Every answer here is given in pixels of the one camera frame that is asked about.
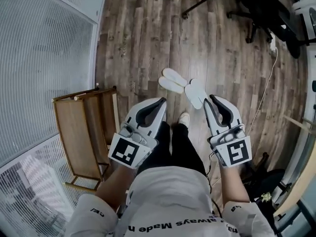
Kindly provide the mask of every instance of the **black pants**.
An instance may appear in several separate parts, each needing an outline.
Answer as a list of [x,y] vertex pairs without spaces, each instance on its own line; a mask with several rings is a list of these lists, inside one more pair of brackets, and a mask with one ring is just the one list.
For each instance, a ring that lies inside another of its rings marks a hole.
[[137,174],[148,168],[178,166],[194,169],[206,176],[203,162],[189,140],[188,133],[185,125],[175,125],[172,135],[171,155],[169,152],[170,127],[166,122],[162,122],[156,136],[159,144],[140,165]]

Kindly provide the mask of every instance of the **white slipper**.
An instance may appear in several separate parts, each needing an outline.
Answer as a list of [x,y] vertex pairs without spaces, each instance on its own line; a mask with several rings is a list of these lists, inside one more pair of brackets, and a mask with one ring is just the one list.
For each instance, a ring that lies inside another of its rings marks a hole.
[[196,88],[196,91],[197,91],[197,95],[198,95],[198,98],[200,99],[200,101],[202,103],[204,103],[204,99],[208,99],[207,97],[207,94],[205,92],[205,90],[203,90],[201,87],[200,87],[200,82],[198,81],[198,79],[192,79],[190,81],[190,84]]
[[196,87],[192,86],[191,84],[188,84],[184,88],[184,92],[186,93],[187,98],[189,99],[189,101],[191,102],[194,108],[196,109],[202,108],[203,104],[198,97],[198,92],[197,92]]
[[183,87],[181,87],[180,85],[176,84],[173,81],[168,80],[166,77],[159,77],[158,83],[161,87],[167,90],[171,90],[179,94],[183,93]]
[[187,80],[185,80],[182,76],[180,76],[175,70],[171,68],[163,69],[162,74],[167,79],[175,82],[182,87],[185,87],[188,84]]

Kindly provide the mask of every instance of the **sleeve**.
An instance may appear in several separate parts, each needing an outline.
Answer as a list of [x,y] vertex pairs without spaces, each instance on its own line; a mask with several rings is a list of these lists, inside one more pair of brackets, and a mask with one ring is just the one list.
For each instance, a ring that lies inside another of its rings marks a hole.
[[228,202],[223,218],[239,233],[252,237],[274,237],[275,234],[256,203]]
[[118,221],[113,209],[95,195],[79,198],[77,207],[66,226],[66,237],[104,237]]

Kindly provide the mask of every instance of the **white cable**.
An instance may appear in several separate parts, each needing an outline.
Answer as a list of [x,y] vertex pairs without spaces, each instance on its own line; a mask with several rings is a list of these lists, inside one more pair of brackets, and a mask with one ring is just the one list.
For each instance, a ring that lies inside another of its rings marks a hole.
[[251,122],[250,128],[249,128],[249,130],[248,130],[248,132],[247,132],[247,136],[249,135],[249,132],[251,131],[252,125],[253,125],[253,123],[254,123],[256,117],[257,117],[259,108],[260,108],[260,106],[261,106],[261,104],[262,104],[262,101],[263,101],[263,99],[264,99],[264,97],[265,97],[266,90],[267,90],[267,88],[268,88],[268,83],[269,83],[269,81],[270,81],[270,79],[271,79],[271,76],[272,76],[272,73],[273,73],[273,68],[275,67],[275,64],[277,63],[277,55],[278,55],[278,49],[277,49],[277,47],[276,47],[276,60],[275,60],[275,62],[273,63],[270,76],[269,76],[268,81],[267,81],[267,83],[266,83],[265,90],[263,91],[263,95],[262,95],[260,104],[259,104],[259,106],[258,106],[258,109],[257,109],[257,111],[256,111],[256,114],[255,114],[255,116],[253,117],[253,120],[252,120],[252,122]]

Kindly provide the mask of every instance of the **floor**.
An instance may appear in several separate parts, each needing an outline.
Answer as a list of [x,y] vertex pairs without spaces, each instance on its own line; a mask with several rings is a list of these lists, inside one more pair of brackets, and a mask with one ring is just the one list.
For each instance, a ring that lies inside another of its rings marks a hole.
[[[245,38],[251,22],[226,18],[236,9],[235,0],[210,0],[183,20],[181,11],[199,0],[106,0],[97,51],[96,82],[101,88],[116,85],[120,118],[135,103],[151,97],[166,97],[167,122],[188,111],[189,137],[209,168],[210,136],[203,109],[195,110],[185,94],[167,92],[157,80],[170,67],[190,80],[198,78],[208,94],[227,98],[240,110],[248,132],[276,59],[266,36],[257,32],[255,42]],[[290,7],[290,0],[281,0]],[[286,167],[299,129],[282,115],[302,118],[306,98],[305,54],[293,59],[276,40],[278,59],[264,101],[250,130],[253,161],[268,152],[269,169]],[[209,174],[213,198],[222,208],[221,179],[217,158]]]

